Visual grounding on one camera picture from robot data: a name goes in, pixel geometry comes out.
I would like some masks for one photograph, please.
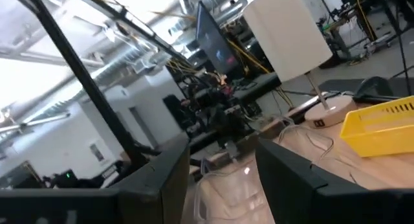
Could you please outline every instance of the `metal frame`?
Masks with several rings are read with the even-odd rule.
[[[144,38],[146,38],[148,41],[150,41],[151,43],[153,43],[154,45],[156,45],[160,49],[164,50],[168,54],[170,54],[172,57],[174,57],[174,58],[176,58],[176,59],[178,59],[182,62],[190,64],[189,61],[187,60],[187,58],[185,58],[183,55],[178,53],[171,45],[169,45],[163,39],[161,39],[155,32],[153,32],[144,23],[141,22],[143,25],[145,25],[151,31],[152,35],[150,33],[148,33],[147,31],[143,30],[142,28],[140,28],[139,26],[137,26],[136,24],[134,24],[131,20],[127,19],[126,15],[128,13],[128,10],[126,10],[125,7],[122,7],[122,11],[119,12],[119,11],[115,10],[114,8],[110,7],[107,3],[105,3],[102,0],[82,0],[82,1],[84,1],[85,3],[90,5],[91,7],[97,9],[101,13],[105,14],[108,18],[116,21],[117,23],[121,24],[122,26],[127,26],[131,30],[134,30],[135,32],[139,33]]]
[[[110,130],[114,133],[114,136],[128,154],[133,168],[140,168],[145,165],[145,163],[147,163],[147,159],[141,153],[136,152],[134,138],[132,138],[131,134],[125,129],[119,118],[116,116],[115,112],[91,78],[91,75],[88,73],[84,64],[75,53],[62,30],[53,19],[52,14],[47,10],[45,4],[41,0],[18,1],[28,7],[29,10],[32,11],[39,19],[39,22],[50,36],[53,43],[56,45],[63,58],[66,60],[69,67],[72,69],[74,75],[82,84],[86,93],[89,95],[101,116],[108,124]]]

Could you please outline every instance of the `metal rod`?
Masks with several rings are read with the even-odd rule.
[[[326,1],[325,0],[321,0],[322,1],[322,4],[324,5],[324,7],[326,8],[326,10],[328,11],[328,13],[329,13],[329,17],[331,17],[331,19],[333,20],[333,21],[335,21],[335,16],[332,14],[332,12],[329,10],[329,7],[328,7],[328,4],[326,3]]]
[[[397,15],[396,21],[397,21],[397,25],[400,25],[400,17],[398,14],[398,3],[395,5],[395,13]],[[404,69],[404,75],[406,78],[406,85],[407,85],[407,92],[408,92],[408,96],[411,96],[411,84],[409,83],[409,77],[408,77],[408,69],[407,69],[407,61],[406,61],[406,55],[404,53],[404,46],[402,45],[402,40],[401,40],[401,32],[397,32],[397,37],[398,37],[398,44],[400,45],[400,54],[401,54],[401,58],[402,58],[402,66]]]
[[[100,92],[98,86],[95,84],[84,64],[75,53],[74,49],[59,28],[58,24],[53,19],[50,12],[47,10],[45,4],[41,0],[27,1],[30,2],[30,6],[34,5],[36,7],[35,9],[37,11],[35,11],[34,14],[49,34],[51,40],[57,46],[63,58],[67,61],[75,76],[79,79],[79,82],[82,84],[86,93],[89,95],[101,116],[106,121],[109,129],[113,132],[120,145],[128,154],[134,168],[140,168],[145,165],[147,160],[141,153],[136,152],[134,138],[132,138],[131,134],[125,129],[125,126],[122,125],[108,101]]]
[[[316,91],[316,94],[318,95],[319,99],[321,100],[321,103],[323,105],[323,108],[325,108],[326,111],[330,110],[328,103],[326,102],[326,99],[323,97],[321,90],[319,90],[318,85],[316,85],[316,82],[311,74],[311,72],[305,73],[306,77],[308,78],[310,84],[313,86],[313,89]]]

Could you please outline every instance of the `black cable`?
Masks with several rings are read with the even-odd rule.
[[[395,3],[395,13],[397,15],[396,17],[396,21],[397,21],[397,25],[400,25],[400,15],[398,14],[398,3]],[[408,78],[408,69],[407,69],[407,61],[406,61],[406,56],[404,54],[404,47],[402,45],[402,39],[401,39],[401,32],[397,32],[397,38],[398,38],[398,43],[400,44],[400,53],[401,53],[401,58],[402,58],[402,65],[404,66],[404,74],[406,76],[406,85],[407,85],[407,92],[408,92],[408,96],[411,96],[411,85],[409,83],[409,78]]]

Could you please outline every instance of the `lamp base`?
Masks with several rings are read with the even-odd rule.
[[[350,96],[336,96],[326,100],[329,110],[322,103],[317,104],[305,113],[305,120],[311,128],[326,128],[341,123],[348,112],[357,109]]]

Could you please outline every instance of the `white lampshade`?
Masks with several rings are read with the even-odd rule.
[[[254,0],[243,16],[282,82],[332,56],[302,0]]]

